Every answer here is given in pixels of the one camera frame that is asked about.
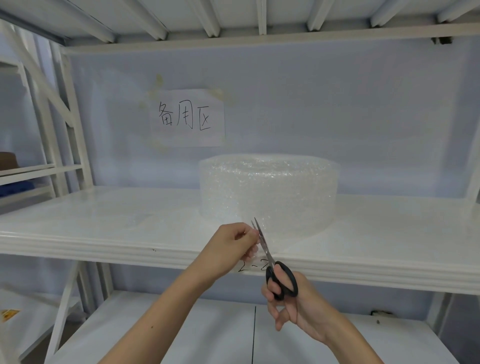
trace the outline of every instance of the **bubble wrap roll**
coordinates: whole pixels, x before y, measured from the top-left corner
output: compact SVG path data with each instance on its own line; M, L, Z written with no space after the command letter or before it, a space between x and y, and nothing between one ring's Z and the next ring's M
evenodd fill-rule
M224 224L256 217L272 239L314 235L334 218L339 168L326 159L230 154L199 167L204 218Z

